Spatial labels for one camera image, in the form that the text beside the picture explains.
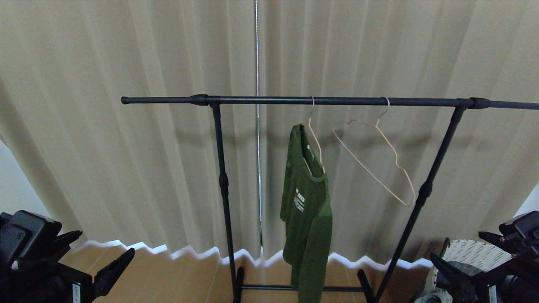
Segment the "clothes rack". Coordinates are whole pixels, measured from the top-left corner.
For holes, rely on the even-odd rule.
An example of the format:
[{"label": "clothes rack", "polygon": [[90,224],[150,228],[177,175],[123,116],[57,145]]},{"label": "clothes rack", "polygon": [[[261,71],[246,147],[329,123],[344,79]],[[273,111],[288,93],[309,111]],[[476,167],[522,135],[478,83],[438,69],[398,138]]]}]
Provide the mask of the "clothes rack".
[{"label": "clothes rack", "polygon": [[[221,197],[223,199],[223,210],[225,216],[226,240],[230,259],[230,273],[232,279],[233,303],[241,302],[242,290],[295,290],[290,286],[282,285],[244,285],[243,278],[245,271],[242,267],[236,272],[234,263],[234,248],[232,244],[232,227],[230,221],[229,207],[229,179],[226,175],[225,157],[223,149],[223,132],[221,129],[221,104],[298,104],[312,105],[311,97],[221,97],[209,96],[206,94],[193,95],[190,97],[122,97],[123,104],[194,104],[201,106],[210,106],[213,111],[213,119],[215,123],[215,132],[217,138],[217,153],[219,162],[219,186]],[[444,139],[438,149],[436,158],[432,163],[431,170],[426,181],[419,189],[419,194],[416,199],[416,204],[412,210],[410,218],[400,237],[399,243],[395,248],[393,257],[389,263],[389,267],[378,287],[376,295],[373,288],[363,270],[357,272],[357,277],[361,287],[344,287],[344,286],[326,286],[324,291],[329,292],[363,292],[368,303],[378,303],[385,288],[388,285],[389,279],[393,274],[397,260],[403,252],[406,241],[408,240],[413,226],[421,212],[423,205],[432,192],[432,186],[436,173],[440,168],[445,153],[451,143],[451,139],[457,129],[457,125],[462,118],[464,111],[467,109],[484,109],[484,108],[516,108],[516,109],[534,109],[539,110],[539,104],[526,102],[507,102],[507,101],[490,101],[484,98],[469,98],[469,99],[437,99],[437,98],[390,98],[391,106],[431,106],[431,107],[454,107],[453,115],[447,127]],[[340,97],[319,97],[315,98],[317,105],[377,105],[387,106],[386,98],[340,98]]]}]

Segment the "hanger hook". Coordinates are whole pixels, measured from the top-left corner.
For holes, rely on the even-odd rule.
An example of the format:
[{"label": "hanger hook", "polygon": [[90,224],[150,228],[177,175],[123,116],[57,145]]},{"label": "hanger hook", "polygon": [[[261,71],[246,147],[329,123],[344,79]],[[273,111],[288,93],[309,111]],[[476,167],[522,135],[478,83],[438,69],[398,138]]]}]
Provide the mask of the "hanger hook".
[{"label": "hanger hook", "polygon": [[311,117],[313,116],[313,111],[314,111],[314,97],[311,96],[311,99],[313,99],[313,106],[312,106],[312,108],[310,109],[310,114],[309,114],[309,125],[310,125],[310,119],[311,119]]},{"label": "hanger hook", "polygon": [[390,106],[389,98],[388,98],[388,97],[382,97],[382,98],[385,98],[385,99],[388,101],[388,106],[387,106],[387,108],[385,109],[385,111],[384,111],[382,114],[380,114],[380,116],[378,117],[378,120],[380,120],[380,119],[382,118],[382,116],[385,115],[385,114],[388,112],[389,106]]}]

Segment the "shirt logo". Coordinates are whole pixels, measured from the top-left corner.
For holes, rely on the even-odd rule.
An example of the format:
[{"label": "shirt logo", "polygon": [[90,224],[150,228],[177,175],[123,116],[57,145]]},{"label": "shirt logo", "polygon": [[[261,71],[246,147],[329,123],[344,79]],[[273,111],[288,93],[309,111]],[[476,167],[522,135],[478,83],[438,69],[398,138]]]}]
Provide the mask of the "shirt logo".
[{"label": "shirt logo", "polygon": [[296,188],[296,195],[294,196],[294,204],[296,207],[303,212],[305,205],[305,198],[301,195],[299,189]]}]

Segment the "wire hanger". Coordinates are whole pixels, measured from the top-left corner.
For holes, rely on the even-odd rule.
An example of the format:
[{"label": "wire hanger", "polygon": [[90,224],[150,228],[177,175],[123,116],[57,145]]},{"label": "wire hanger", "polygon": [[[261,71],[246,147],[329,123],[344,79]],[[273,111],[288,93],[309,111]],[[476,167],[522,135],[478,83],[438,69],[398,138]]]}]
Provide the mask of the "wire hanger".
[{"label": "wire hanger", "polygon": [[[358,121],[358,120],[355,120],[355,119],[352,119],[350,121],[346,121],[346,120],[343,120],[343,121],[340,121],[340,122],[337,122],[334,126],[333,126],[333,134],[335,135],[335,137],[337,137],[337,140],[339,140],[339,142],[342,144],[342,146],[344,146],[344,148],[350,153],[350,155],[352,155],[352,157],[354,157],[354,159],[356,159],[357,163],[359,163],[378,183],[380,183],[381,186],[383,186],[393,197],[395,197],[397,200],[399,200],[402,204],[404,204],[405,206],[412,206],[415,201],[416,201],[416,191],[413,189],[413,185],[412,185],[412,181],[410,180],[410,177],[408,176],[408,172],[406,172],[406,169],[402,168],[399,166],[398,164],[398,154],[397,154],[397,151],[395,150],[395,148],[393,147],[393,145],[391,145],[391,143],[389,142],[388,138],[385,137],[384,133],[382,133],[382,131],[380,130],[380,128],[378,127],[379,123],[380,123],[380,118],[382,118],[382,116],[384,114],[386,114],[389,110],[389,106],[390,106],[390,103],[389,103],[389,99],[384,97],[387,101],[388,101],[388,107],[385,109],[385,111],[380,115],[378,116],[378,120],[376,120],[376,124],[375,125],[372,125],[372,124],[369,124],[369,123],[366,123],[366,122],[362,122],[362,121]],[[387,186],[385,186],[384,183],[382,183],[382,181],[380,181],[373,173],[371,173],[371,171],[365,166],[363,165],[363,163],[361,163],[361,161],[352,153],[352,151],[350,151],[350,149],[346,146],[346,144],[344,144],[344,142],[341,140],[341,138],[339,138],[339,136],[337,135],[337,132],[335,132],[335,126],[339,123],[346,123],[347,125],[349,125],[350,123],[352,122],[358,122],[358,123],[361,123],[361,124],[365,124],[367,126],[370,126],[370,127],[374,127],[376,128],[376,130],[382,135],[382,137],[384,138],[385,142],[391,147],[391,150],[393,150],[393,153],[395,154],[395,166],[402,170],[404,172],[404,174],[406,175],[406,179],[408,179],[408,184],[410,184],[410,188],[412,189],[412,194],[413,194],[413,200],[410,204],[406,204],[401,198],[399,198],[397,195],[395,195]]]},{"label": "wire hanger", "polygon": [[320,157],[319,157],[318,161],[320,162],[320,166],[322,167],[322,172],[325,174],[326,173],[326,168],[324,167],[324,164],[322,164],[322,148],[320,147],[320,143],[318,143],[318,139],[316,138],[316,135],[314,134],[313,128],[310,126],[310,120],[311,120],[311,117],[313,116],[313,111],[314,111],[314,97],[311,96],[311,99],[313,99],[313,106],[310,109],[309,123],[307,124],[307,127],[310,129],[310,133],[313,135],[314,141],[316,142],[316,145],[318,146],[318,151],[320,152]]}]

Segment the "beige curtain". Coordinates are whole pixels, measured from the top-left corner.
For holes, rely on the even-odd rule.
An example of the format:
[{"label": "beige curtain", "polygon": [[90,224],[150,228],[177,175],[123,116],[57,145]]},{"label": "beige curtain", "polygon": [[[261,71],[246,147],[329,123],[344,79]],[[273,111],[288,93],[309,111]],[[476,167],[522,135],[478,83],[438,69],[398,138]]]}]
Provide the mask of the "beige curtain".
[{"label": "beige curtain", "polygon": [[[539,3],[260,1],[262,95],[484,97],[538,102]],[[51,216],[87,238],[217,246],[226,256],[211,111],[127,96],[255,95],[253,1],[0,2],[0,134]],[[317,106],[334,212],[333,251],[385,262],[411,209],[338,145],[343,119],[381,107]],[[284,246],[286,144],[308,106],[262,106],[262,239]],[[260,251],[255,109],[222,106],[236,250]],[[391,107],[381,129],[416,191],[451,109]],[[539,115],[469,110],[406,247],[495,231],[539,180]],[[350,148],[410,199],[369,129]]]},{"label": "beige curtain", "polygon": [[[260,8],[262,95],[483,97],[538,102],[537,1],[268,1]],[[332,251],[386,262],[410,208],[402,206],[333,136],[343,119],[374,123],[382,107],[316,106],[334,215]],[[279,220],[286,146],[310,106],[262,107],[263,242],[282,249]],[[381,129],[399,152],[416,192],[425,181],[450,108],[390,107]],[[375,130],[338,125],[344,142],[386,185],[411,199]],[[432,241],[498,232],[539,180],[539,113],[466,111],[438,172],[432,196],[403,257],[422,257]]]}]

